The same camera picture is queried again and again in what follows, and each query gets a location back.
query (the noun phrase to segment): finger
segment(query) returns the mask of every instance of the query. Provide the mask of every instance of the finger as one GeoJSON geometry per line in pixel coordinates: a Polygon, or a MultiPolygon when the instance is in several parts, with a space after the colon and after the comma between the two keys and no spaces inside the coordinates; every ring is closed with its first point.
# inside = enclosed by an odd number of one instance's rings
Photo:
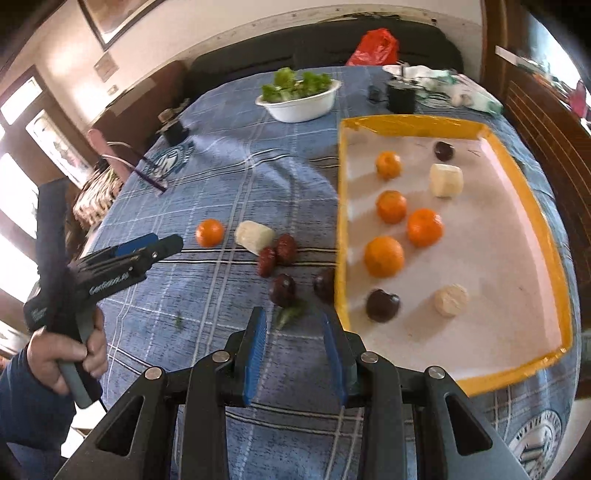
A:
{"type": "Polygon", "coordinates": [[[95,329],[102,332],[105,326],[105,315],[100,308],[96,308],[94,313],[95,329]]]}
{"type": "Polygon", "coordinates": [[[104,345],[103,348],[96,354],[96,355],[89,355],[84,359],[82,362],[82,367],[87,372],[92,372],[96,370],[107,361],[107,346],[104,345]]]}
{"type": "Polygon", "coordinates": [[[53,384],[53,386],[51,387],[51,389],[57,393],[58,395],[67,395],[68,393],[70,393],[70,388],[68,387],[68,384],[66,383],[66,379],[64,379],[64,377],[62,377],[60,375],[60,377],[57,379],[57,381],[53,384]]]}
{"type": "Polygon", "coordinates": [[[43,332],[38,337],[38,354],[45,361],[65,360],[80,362],[84,360],[88,351],[80,342],[59,335],[58,333],[43,332]]]}
{"type": "Polygon", "coordinates": [[[99,366],[99,368],[94,369],[90,374],[96,378],[99,379],[100,377],[102,377],[105,372],[107,371],[107,369],[109,368],[109,365],[107,364],[107,362],[104,362],[101,366],[99,366]]]}
{"type": "Polygon", "coordinates": [[[91,355],[96,355],[103,347],[106,347],[106,345],[107,339],[105,333],[101,330],[93,330],[86,341],[86,347],[91,355]]]}

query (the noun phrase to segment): black container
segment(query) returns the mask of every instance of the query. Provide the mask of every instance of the black container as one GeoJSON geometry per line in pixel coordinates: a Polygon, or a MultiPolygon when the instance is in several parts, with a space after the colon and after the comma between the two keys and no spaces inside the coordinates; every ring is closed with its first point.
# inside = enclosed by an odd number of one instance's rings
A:
{"type": "Polygon", "coordinates": [[[388,110],[392,113],[414,113],[417,85],[402,80],[386,83],[388,92],[388,110]]]}
{"type": "Polygon", "coordinates": [[[189,136],[189,130],[183,127],[183,124],[179,122],[178,119],[175,119],[164,126],[162,134],[168,144],[173,147],[189,136]]]}

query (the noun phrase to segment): white cylindrical food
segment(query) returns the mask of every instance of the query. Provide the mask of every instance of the white cylindrical food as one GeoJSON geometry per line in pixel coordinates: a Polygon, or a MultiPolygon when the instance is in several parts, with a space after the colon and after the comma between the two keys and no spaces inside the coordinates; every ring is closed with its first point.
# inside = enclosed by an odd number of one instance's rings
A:
{"type": "Polygon", "coordinates": [[[267,225],[245,220],[236,227],[234,237],[238,245],[242,245],[249,252],[258,255],[263,248],[273,243],[275,232],[267,225]]]}
{"type": "Polygon", "coordinates": [[[429,189],[435,197],[455,197],[464,188],[462,169],[454,165],[434,163],[429,172],[429,189]]]}
{"type": "Polygon", "coordinates": [[[448,285],[435,292],[435,309],[444,317],[459,315],[468,305],[468,291],[458,284],[448,285]]]}

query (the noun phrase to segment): table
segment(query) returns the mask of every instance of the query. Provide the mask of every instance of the table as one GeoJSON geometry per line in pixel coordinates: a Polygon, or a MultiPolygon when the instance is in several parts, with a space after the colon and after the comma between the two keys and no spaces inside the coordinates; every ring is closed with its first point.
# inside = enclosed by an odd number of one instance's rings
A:
{"type": "MultiPolygon", "coordinates": [[[[160,237],[178,233],[185,241],[183,252],[156,264],[146,281],[101,305],[109,344],[109,371],[102,378],[107,407],[146,368],[189,367],[243,329],[254,306],[265,309],[269,335],[255,401],[250,408],[227,412],[233,479],[356,478],[363,413],[339,409],[320,326],[303,318],[276,330],[269,280],[256,276],[255,258],[233,241],[243,220],[294,235],[300,245],[298,261],[279,272],[292,275],[301,291],[311,291],[313,274],[335,264],[337,125],[342,118],[388,113],[385,104],[366,100],[368,85],[383,85],[387,74],[379,67],[316,71],[328,72],[343,87],[331,113],[302,124],[279,123],[254,105],[260,86],[271,81],[270,73],[230,82],[199,98],[181,116],[191,135],[178,148],[164,151],[169,191],[158,197],[132,175],[93,246],[96,250],[149,232],[160,237]],[[196,244],[194,229],[206,218],[217,218],[227,227],[218,248],[196,244]]],[[[524,172],[557,242],[571,292],[574,347],[530,379],[473,399],[530,476],[541,479],[566,428],[580,364],[579,301],[553,192],[503,117],[421,105],[416,112],[489,125],[524,172]]],[[[165,148],[161,138],[148,156],[160,158],[165,148]]],[[[405,413],[413,478],[413,426],[410,412],[405,413]]],[[[182,409],[178,425],[183,425],[182,409]]],[[[182,441],[179,430],[175,459],[182,441]]]]}

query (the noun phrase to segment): framed picture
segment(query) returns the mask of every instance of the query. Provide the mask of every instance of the framed picture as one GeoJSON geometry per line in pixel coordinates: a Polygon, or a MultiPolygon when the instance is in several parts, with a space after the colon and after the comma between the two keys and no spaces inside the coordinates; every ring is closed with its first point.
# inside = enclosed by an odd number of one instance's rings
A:
{"type": "Polygon", "coordinates": [[[164,0],[78,0],[86,21],[104,51],[162,2],[164,0]]]}

